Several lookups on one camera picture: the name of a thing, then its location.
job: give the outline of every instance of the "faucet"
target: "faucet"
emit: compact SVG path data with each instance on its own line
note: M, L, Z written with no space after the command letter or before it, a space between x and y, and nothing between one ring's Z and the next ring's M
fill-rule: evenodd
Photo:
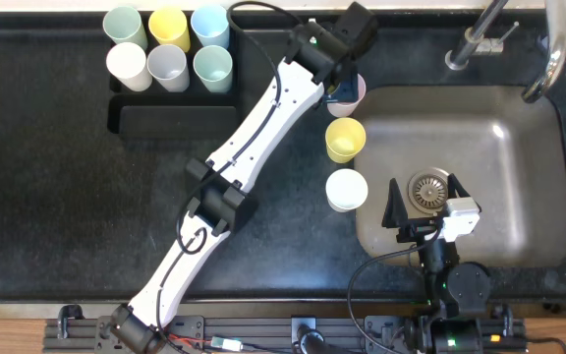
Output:
M458 47L445 55L445 63L451 70L465 69L469 64L469 58L474 54L498 54L503 51L503 39L517 27L517 23L501 39L486 41L484 34L507 2L508 0L493 0L478 21L465 30ZM536 102L551 88L560 76L566 59L566 1L545 0L545 12L549 29L547 64L544 71L521 93L521 97L527 103Z

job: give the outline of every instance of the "wooden floor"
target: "wooden floor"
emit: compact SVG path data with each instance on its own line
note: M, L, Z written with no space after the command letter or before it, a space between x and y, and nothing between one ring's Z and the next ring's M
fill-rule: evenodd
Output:
M530 337L555 336L566 343L566 319L528 319ZM42 348L44 320L0 320L0 353L36 354ZM530 353L557 354L557 344L530 346Z

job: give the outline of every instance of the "cup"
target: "cup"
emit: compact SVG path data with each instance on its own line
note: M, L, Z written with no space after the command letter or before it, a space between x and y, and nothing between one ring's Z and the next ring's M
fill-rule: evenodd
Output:
M324 134L326 153L337 163L349 162L366 143L366 130L353 118L338 118L331 122Z
M228 92L233 85L233 58L221 46L199 50L194 57L194 71L210 92Z
M130 42L147 49L147 37L142 16L130 6L120 6L106 13L102 22L104 32L116 44Z
M366 95L366 82L362 75L358 74L358 100L353 103L327 103L326 109L329 110L334 117L350 117L355 108Z
M187 56L173 44L162 44L147 56L147 70L165 89L182 92L189 87Z
M192 14L192 29L202 46L218 45L228 49L230 30L226 9L220 5L206 5Z
M360 207L368 197L368 184L360 172L343 168L326 180L326 197L329 205L338 212Z
M189 51L189 29L185 13L176 6L166 6L152 13L147 23L149 31L160 44L174 44Z
M106 56L108 71L128 89L143 91L152 84L152 76L145 68L145 52L134 43L119 43Z

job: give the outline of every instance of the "sink basin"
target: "sink basin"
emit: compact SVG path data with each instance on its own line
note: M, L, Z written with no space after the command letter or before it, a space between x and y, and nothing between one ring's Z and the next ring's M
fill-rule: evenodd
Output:
M527 104L514 87L389 87L355 112L367 143L355 169L368 182L357 234L371 256L403 250L381 227L396 178L410 218L446 199L454 173L482 208L472 236L456 241L461 261L486 266L557 266L566 258L566 166L558 116L545 98ZM418 263L412 254L412 262ZM406 265L407 257L390 260Z

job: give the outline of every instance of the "sink drain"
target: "sink drain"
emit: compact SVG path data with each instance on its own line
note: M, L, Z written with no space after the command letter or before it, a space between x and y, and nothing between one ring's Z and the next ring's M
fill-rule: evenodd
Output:
M418 210L432 214L440 211L447 201L447 177L439 168L430 167L418 172L408 183L410 202Z

